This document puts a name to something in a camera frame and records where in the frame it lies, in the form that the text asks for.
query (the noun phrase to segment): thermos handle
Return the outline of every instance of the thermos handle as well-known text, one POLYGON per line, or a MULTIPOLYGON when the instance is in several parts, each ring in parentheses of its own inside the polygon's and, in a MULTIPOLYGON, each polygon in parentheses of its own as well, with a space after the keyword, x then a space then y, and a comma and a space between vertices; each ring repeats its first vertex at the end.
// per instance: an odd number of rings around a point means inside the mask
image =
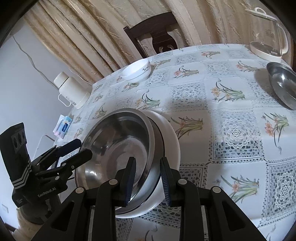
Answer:
POLYGON ((284 38, 284 46, 281 49, 281 54, 283 55, 283 54, 287 53, 289 50, 288 38, 287 38, 287 35, 286 35, 283 27, 280 26, 279 24, 278 24, 278 27, 282 30, 282 34, 280 34, 280 35, 282 35, 284 38))
POLYGON ((63 101, 61 101, 66 107, 69 107, 70 105, 71 105, 71 102, 70 102, 70 104, 69 105, 66 105, 63 101))

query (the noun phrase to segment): kettle handle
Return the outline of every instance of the kettle handle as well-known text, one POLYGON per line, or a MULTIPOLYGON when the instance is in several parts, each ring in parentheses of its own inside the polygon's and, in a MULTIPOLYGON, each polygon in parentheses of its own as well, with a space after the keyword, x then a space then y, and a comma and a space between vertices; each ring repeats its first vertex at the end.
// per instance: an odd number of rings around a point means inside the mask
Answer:
POLYGON ((260 13, 263 13, 263 14, 266 14, 266 12, 262 8, 260 8, 260 7, 254 8, 254 11, 260 12, 260 13))
POLYGON ((283 29, 283 27, 281 25, 278 24, 278 27, 282 30, 282 36, 284 38, 284 46, 282 47, 282 50, 281 50, 281 54, 284 55, 288 52, 289 50, 289 44, 288 44, 288 38, 287 38, 287 35, 285 33, 285 30, 283 29))
POLYGON ((70 102, 70 104, 69 105, 66 105, 63 101, 61 101, 66 107, 69 107, 70 105, 71 105, 71 102, 70 102))

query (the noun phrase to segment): white ceramic bowl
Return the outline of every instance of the white ceramic bowl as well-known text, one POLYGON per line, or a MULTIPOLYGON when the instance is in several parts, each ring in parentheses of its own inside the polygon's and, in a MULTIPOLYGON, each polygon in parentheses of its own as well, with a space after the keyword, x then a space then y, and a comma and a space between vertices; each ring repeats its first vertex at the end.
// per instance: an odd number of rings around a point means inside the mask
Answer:
POLYGON ((151 73, 151 65, 148 66, 148 69, 145 70, 143 74, 139 75, 136 78, 133 78, 131 80, 128 80, 128 82, 131 83, 131 84, 140 83, 140 82, 148 79, 150 73, 151 73))
MULTIPOLYGON (((150 110, 140 110, 142 111, 147 117, 152 119, 158 128, 161 131, 163 136, 163 141, 165 145, 165 156, 168 159, 169 165, 171 168, 179 170, 180 167, 180 160, 181 160, 181 153, 180 153, 180 145, 175 134, 175 131, 171 124, 160 114, 150 111, 150 110)), ((165 198, 165 194, 163 191, 163 183, 161 178, 154 189, 151 196, 144 202, 140 207, 136 208, 135 210, 125 213, 116 215, 117 218, 135 218, 141 216, 157 205, 159 205, 165 198)))
POLYGON ((150 62, 148 59, 143 58, 136 62, 133 62, 129 66, 127 66, 122 72, 121 77, 124 80, 132 80, 140 75, 142 75, 144 72, 147 72, 149 70, 151 71, 150 62))

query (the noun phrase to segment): tissue packet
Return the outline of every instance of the tissue packet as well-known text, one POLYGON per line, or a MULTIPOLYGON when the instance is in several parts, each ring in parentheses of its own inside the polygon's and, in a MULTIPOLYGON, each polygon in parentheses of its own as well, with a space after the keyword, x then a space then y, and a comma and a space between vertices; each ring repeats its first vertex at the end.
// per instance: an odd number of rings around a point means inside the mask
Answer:
POLYGON ((54 135, 63 139, 71 123, 72 119, 69 116, 60 115, 57 125, 53 130, 54 135))

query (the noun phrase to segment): small white bowl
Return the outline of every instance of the small white bowl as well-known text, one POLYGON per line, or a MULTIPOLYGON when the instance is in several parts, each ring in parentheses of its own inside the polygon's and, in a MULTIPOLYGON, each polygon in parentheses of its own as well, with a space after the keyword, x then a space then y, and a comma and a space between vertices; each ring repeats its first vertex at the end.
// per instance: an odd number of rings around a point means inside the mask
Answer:
POLYGON ((136 78, 128 80, 128 82, 131 84, 143 82, 144 80, 148 79, 150 73, 151 73, 151 65, 148 66, 148 69, 145 70, 143 74, 139 75, 136 78))
POLYGON ((121 77, 124 80, 132 80, 132 79, 142 75, 144 72, 148 71, 149 66, 150 66, 150 62, 149 62, 148 59, 146 59, 146 58, 140 59, 140 60, 138 60, 136 62, 133 62, 129 66, 127 66, 121 72, 121 77))

